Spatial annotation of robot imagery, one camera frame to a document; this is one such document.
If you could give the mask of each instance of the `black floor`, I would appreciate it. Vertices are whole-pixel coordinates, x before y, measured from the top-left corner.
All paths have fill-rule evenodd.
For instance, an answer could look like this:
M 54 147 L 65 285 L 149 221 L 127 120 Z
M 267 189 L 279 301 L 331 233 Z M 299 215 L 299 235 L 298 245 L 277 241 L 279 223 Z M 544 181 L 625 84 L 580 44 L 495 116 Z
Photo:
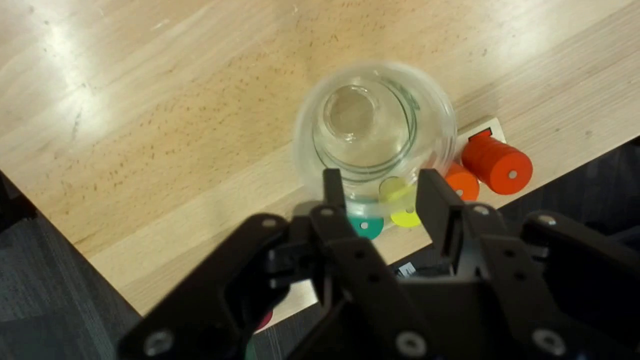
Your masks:
M 614 241 L 637 241 L 640 147 L 622 147 L 502 212 L 518 224 L 537 209 L 561 212 Z M 113 359 L 116 340 L 138 318 L 43 218 L 0 223 L 0 360 Z M 319 309 L 307 309 L 254 337 L 250 359 L 283 359 L 318 318 Z

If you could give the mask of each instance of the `blue object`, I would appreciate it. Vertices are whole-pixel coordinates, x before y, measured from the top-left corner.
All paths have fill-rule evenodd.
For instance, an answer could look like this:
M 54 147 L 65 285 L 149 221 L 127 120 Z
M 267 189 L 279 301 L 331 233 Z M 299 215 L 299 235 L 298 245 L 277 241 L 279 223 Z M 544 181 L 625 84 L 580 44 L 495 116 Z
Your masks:
M 351 223 L 353 230 L 357 236 L 374 241 L 381 235 L 384 230 L 384 218 L 357 218 L 357 216 L 348 216 Z

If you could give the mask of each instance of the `clear glass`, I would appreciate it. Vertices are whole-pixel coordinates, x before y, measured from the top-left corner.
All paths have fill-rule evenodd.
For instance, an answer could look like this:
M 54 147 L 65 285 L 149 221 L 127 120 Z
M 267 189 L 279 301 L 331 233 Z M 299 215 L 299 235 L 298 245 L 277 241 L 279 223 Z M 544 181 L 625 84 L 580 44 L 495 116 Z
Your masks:
M 298 115 L 293 157 L 315 197 L 322 171 L 339 169 L 348 211 L 385 216 L 381 181 L 414 185 L 423 167 L 443 175 L 456 130 L 452 105 L 433 80 L 403 64 L 365 63 L 312 91 Z

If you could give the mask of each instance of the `orange cap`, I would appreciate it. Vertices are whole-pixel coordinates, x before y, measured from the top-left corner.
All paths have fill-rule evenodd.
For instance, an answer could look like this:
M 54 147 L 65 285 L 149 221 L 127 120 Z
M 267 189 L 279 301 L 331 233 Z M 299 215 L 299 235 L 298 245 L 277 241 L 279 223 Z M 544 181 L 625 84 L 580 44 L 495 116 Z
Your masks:
M 461 164 L 495 194 L 520 192 L 533 175 L 533 164 L 526 154 L 487 135 L 467 141 Z
M 477 179 L 465 171 L 460 164 L 452 164 L 452 169 L 446 175 L 446 183 L 447 186 L 453 189 L 453 192 L 457 192 L 457 197 L 465 203 L 473 203 L 477 201 L 480 194 L 480 183 Z

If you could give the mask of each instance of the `wooden table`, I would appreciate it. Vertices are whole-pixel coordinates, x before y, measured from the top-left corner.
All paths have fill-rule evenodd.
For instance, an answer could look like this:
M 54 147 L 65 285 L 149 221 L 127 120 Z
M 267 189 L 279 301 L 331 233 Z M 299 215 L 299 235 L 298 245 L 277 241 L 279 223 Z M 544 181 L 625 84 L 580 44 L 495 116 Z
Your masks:
M 0 171 L 142 314 L 248 215 L 306 201 L 307 91 L 357 60 L 498 116 L 533 190 L 640 135 L 632 0 L 3 0 Z M 510 198 L 484 192 L 499 206 Z M 427 238 L 390 230 L 396 260 Z M 298 291 L 277 311 L 309 305 Z

